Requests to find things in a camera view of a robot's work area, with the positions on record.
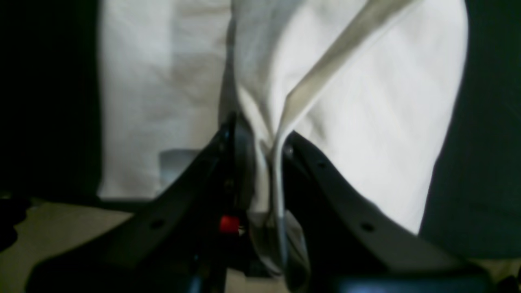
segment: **black fabric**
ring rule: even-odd
[[[101,177],[97,1],[0,5],[0,190],[92,202]]]
[[[475,258],[521,257],[521,2],[468,0],[463,83],[420,235]]]

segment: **red component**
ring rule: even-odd
[[[219,232],[225,234],[236,234],[239,233],[239,218],[234,216],[224,215],[221,218],[219,224]]]

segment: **hole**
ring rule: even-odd
[[[373,232],[375,230],[375,227],[373,225],[371,225],[370,223],[362,223],[360,225],[360,227],[362,227],[362,229],[365,232]]]
[[[151,228],[151,229],[159,229],[159,228],[161,228],[164,224],[165,224],[165,220],[163,220],[163,219],[157,219],[157,220],[153,221],[152,223],[150,223],[150,228]]]

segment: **white sheet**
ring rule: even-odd
[[[277,135],[281,141],[296,127],[363,196],[418,232],[463,71],[463,0],[406,7],[354,58],[338,60],[334,81],[302,104],[312,108],[284,109],[288,94],[365,4],[235,3],[239,100],[263,141],[257,167],[264,178],[257,179],[252,211],[269,209],[273,185],[264,171],[274,159],[271,148]],[[102,198],[152,198],[160,189],[159,153],[200,149],[215,133],[230,11],[230,0],[105,1]]]

